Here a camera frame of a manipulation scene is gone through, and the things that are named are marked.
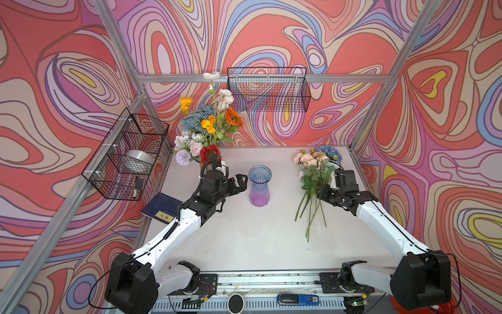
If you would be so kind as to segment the purple blue glass vase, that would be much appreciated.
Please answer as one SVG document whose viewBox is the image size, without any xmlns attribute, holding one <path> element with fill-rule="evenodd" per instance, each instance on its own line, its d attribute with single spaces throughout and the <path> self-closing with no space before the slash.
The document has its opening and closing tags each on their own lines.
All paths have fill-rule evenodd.
<svg viewBox="0 0 502 314">
<path fill-rule="evenodd" d="M 271 170 L 264 165 L 257 165 L 250 169 L 248 178 L 251 181 L 249 200 L 255 207 L 262 208 L 270 201 L 269 182 L 272 178 Z"/>
</svg>

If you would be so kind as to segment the red flower with leaf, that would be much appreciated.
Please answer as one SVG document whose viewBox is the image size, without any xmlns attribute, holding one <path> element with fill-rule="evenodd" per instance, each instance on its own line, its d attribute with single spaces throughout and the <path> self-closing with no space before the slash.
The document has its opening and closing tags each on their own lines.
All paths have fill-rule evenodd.
<svg viewBox="0 0 502 314">
<path fill-rule="evenodd" d="M 204 147 L 201 149 L 199 157 L 200 157 L 200 163 L 205 164 L 208 160 L 212 158 L 212 156 L 218 155 L 218 161 L 221 161 L 221 151 L 218 147 L 218 145 L 209 145 L 207 147 Z"/>
</svg>

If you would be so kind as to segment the orange sunflower stem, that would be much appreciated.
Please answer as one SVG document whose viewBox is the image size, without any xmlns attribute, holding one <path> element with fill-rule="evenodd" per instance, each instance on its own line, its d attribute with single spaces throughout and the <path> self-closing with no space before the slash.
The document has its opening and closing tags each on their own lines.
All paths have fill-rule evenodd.
<svg viewBox="0 0 502 314">
<path fill-rule="evenodd" d="M 224 115 L 226 128 L 237 127 L 241 128 L 244 126 L 244 122 L 239 116 L 238 112 L 233 108 L 228 108 Z"/>
</svg>

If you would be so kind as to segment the white poppy stem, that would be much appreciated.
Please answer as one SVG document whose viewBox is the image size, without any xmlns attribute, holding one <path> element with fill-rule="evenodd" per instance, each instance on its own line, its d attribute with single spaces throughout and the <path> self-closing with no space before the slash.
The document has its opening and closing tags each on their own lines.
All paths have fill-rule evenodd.
<svg viewBox="0 0 502 314">
<path fill-rule="evenodd" d="M 209 81 L 209 93 L 213 97 L 213 107 L 217 115 L 226 112 L 234 103 L 233 94 L 228 89 L 216 88 L 215 83 L 220 78 L 219 72 L 204 73 L 203 78 Z"/>
</svg>

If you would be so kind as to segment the orange poppy stem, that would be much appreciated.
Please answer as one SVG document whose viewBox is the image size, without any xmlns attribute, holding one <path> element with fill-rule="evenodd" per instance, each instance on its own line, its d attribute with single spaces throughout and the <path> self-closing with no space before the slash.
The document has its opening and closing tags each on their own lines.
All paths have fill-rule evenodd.
<svg viewBox="0 0 502 314">
<path fill-rule="evenodd" d="M 192 133 L 204 133 L 209 135 L 214 133 L 215 108 L 211 105 L 200 105 L 195 111 L 192 109 L 192 98 L 182 98 L 180 108 L 184 117 L 180 124 L 182 126 L 182 136 Z"/>
</svg>

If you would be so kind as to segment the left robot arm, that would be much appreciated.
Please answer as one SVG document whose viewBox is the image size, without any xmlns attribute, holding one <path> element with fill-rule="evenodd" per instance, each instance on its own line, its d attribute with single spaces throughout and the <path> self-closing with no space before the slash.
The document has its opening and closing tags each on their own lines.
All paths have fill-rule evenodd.
<svg viewBox="0 0 502 314">
<path fill-rule="evenodd" d="M 248 176 L 229 176 L 219 155 L 205 162 L 199 184 L 181 203 L 175 218 L 152 240 L 131 254 L 120 253 L 112 262 L 105 300 L 123 313 L 149 313 L 159 298 L 172 293 L 196 293 L 201 286 L 200 269 L 185 260 L 168 270 L 163 265 L 194 232 L 215 213 L 222 212 L 230 196 L 247 190 Z"/>
</svg>

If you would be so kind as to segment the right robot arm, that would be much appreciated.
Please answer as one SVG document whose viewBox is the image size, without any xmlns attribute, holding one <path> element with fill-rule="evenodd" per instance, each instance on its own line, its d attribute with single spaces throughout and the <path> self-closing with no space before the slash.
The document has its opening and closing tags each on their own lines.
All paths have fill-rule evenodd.
<svg viewBox="0 0 502 314">
<path fill-rule="evenodd" d="M 390 270 L 363 260 L 342 265 L 338 286 L 352 291 L 369 286 L 392 295 L 405 310 L 439 306 L 451 301 L 451 263 L 443 251 L 432 251 L 384 209 L 371 192 L 360 191 L 352 170 L 337 169 L 317 193 L 319 200 L 343 208 L 364 222 L 397 263 Z"/>
</svg>

